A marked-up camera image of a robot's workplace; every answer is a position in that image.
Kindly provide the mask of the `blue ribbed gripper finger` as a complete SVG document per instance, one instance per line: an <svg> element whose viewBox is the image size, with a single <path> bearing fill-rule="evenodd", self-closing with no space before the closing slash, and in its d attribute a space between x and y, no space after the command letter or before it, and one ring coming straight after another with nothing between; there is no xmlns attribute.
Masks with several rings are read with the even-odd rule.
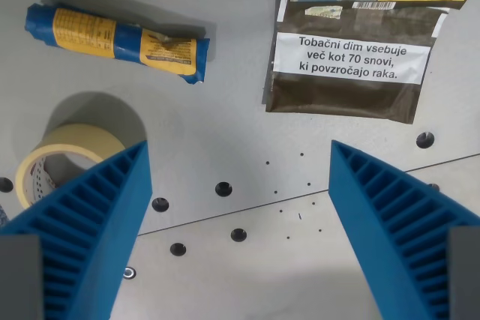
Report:
<svg viewBox="0 0 480 320"><path fill-rule="evenodd" d="M1 228L36 235L45 319L109 319L152 197L146 141L91 167Z"/></svg>
<svg viewBox="0 0 480 320"><path fill-rule="evenodd" d="M413 176L332 141L328 194L384 319L449 319L447 235L479 216Z"/></svg>

